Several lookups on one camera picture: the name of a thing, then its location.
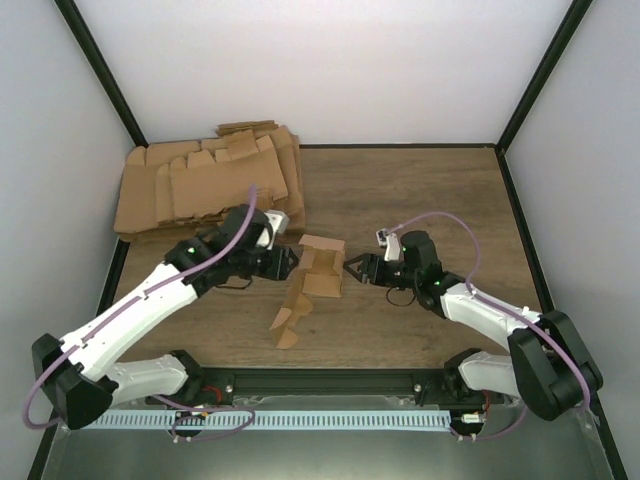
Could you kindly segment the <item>brown cardboard box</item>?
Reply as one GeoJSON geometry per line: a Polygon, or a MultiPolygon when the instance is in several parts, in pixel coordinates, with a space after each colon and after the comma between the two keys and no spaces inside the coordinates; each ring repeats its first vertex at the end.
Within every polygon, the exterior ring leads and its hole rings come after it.
{"type": "Polygon", "coordinates": [[[280,350],[298,342],[294,327],[313,310],[311,296],[342,296],[346,242],[305,234],[299,244],[303,247],[299,266],[294,269],[291,285],[269,329],[274,346],[280,350]]]}

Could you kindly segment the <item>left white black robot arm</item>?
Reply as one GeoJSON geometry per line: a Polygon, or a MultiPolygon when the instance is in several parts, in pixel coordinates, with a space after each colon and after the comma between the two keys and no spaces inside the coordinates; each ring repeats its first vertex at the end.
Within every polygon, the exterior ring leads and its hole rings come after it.
{"type": "Polygon", "coordinates": [[[128,363],[120,357],[163,320],[232,277],[286,280],[298,258],[276,238],[288,224],[282,211],[235,207],[220,226],[179,241],[141,284],[101,315],[60,339],[37,339],[36,386],[59,419],[77,430],[131,400],[161,395],[196,402],[204,392],[204,371],[186,351],[128,363]]]}

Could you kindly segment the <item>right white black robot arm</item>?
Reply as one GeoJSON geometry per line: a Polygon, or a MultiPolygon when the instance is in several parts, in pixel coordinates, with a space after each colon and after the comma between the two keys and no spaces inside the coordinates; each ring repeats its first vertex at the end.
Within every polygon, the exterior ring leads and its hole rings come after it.
{"type": "Polygon", "coordinates": [[[447,396],[458,403],[480,390],[521,399],[539,418],[551,421],[587,406],[603,376],[569,316],[516,307],[485,294],[443,269],[436,246],[424,231],[402,236],[380,230],[385,252],[344,262],[362,284],[409,290],[426,311],[463,324],[505,349],[503,355],[470,349],[447,363],[447,396]]]}

